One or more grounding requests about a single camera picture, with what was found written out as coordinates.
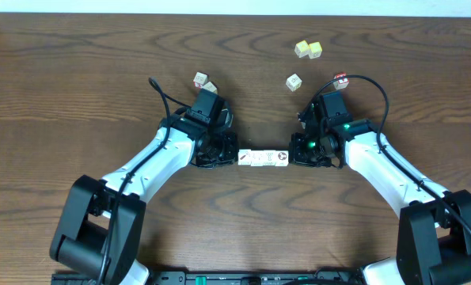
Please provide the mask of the white block with hammer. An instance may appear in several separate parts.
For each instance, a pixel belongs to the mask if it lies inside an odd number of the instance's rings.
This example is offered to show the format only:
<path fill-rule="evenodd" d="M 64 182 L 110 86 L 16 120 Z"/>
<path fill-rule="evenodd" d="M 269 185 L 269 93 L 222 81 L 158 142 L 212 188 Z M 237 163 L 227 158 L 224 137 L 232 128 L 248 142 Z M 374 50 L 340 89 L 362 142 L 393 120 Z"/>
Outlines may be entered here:
<path fill-rule="evenodd" d="M 239 165 L 251 165 L 253 161 L 252 151 L 250 149 L 240 149 L 238 151 L 237 162 Z"/>

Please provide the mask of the white block with goblet print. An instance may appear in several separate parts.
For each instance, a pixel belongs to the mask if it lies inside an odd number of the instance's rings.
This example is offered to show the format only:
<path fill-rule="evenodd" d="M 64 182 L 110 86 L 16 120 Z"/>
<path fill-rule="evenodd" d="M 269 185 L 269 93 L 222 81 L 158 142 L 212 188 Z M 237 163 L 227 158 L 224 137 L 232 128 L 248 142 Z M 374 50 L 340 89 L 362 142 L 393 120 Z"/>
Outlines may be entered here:
<path fill-rule="evenodd" d="M 262 158 L 263 166 L 275 166 L 276 159 L 275 159 L 275 151 L 274 150 L 264 150 L 263 151 L 264 157 Z"/>

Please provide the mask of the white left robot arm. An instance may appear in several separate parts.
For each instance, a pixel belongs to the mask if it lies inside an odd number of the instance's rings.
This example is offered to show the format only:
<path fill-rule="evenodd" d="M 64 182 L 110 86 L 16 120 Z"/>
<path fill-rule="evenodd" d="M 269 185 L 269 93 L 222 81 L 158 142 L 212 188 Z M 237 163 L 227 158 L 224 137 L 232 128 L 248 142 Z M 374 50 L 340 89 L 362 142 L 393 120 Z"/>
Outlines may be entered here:
<path fill-rule="evenodd" d="M 150 270 L 137 260 L 146 205 L 190 163 L 200 168 L 237 159 L 228 107 L 180 108 L 128 163 L 101 179 L 83 175 L 71 186 L 52 238 L 50 257 L 95 284 L 145 284 Z"/>

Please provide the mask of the cream block with faint drawing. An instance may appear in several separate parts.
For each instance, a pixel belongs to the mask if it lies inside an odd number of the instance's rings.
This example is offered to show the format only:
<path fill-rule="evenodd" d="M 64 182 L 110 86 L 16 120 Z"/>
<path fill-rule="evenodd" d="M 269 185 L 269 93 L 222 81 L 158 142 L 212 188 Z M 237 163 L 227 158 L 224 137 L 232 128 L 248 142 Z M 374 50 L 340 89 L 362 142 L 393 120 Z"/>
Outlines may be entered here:
<path fill-rule="evenodd" d="M 286 80 L 286 86 L 291 92 L 294 92 L 295 90 L 300 88 L 301 85 L 302 85 L 302 79 L 297 74 L 292 74 Z"/>

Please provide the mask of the white block with soccer ball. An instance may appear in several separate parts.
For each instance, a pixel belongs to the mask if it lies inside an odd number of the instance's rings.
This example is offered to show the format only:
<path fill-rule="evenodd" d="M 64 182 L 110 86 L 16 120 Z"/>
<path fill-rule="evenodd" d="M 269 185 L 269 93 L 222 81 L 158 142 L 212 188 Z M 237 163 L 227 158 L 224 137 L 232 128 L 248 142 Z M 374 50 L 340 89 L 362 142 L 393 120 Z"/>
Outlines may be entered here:
<path fill-rule="evenodd" d="M 275 165 L 278 167 L 288 166 L 289 153 L 287 150 L 277 150 L 275 152 Z"/>

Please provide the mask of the white block with faint print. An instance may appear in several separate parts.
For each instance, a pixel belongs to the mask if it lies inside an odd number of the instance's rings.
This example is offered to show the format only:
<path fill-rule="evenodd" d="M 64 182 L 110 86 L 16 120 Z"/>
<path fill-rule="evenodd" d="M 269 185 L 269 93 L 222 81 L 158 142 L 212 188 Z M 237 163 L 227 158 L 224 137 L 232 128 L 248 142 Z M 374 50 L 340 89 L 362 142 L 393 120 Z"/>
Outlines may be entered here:
<path fill-rule="evenodd" d="M 251 151 L 251 166 L 262 166 L 264 164 L 264 152 L 262 150 Z"/>

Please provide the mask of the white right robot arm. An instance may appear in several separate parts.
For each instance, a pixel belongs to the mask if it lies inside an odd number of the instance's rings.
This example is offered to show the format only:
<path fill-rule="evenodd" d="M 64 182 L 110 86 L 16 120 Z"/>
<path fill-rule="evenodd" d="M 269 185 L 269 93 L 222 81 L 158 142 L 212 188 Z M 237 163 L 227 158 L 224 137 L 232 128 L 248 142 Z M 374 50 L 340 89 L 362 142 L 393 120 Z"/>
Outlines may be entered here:
<path fill-rule="evenodd" d="M 471 193 L 451 192 L 403 158 L 370 120 L 354 120 L 340 97 L 311 101 L 291 136 L 290 163 L 348 166 L 399 220 L 397 251 L 361 269 L 365 284 L 471 282 Z"/>

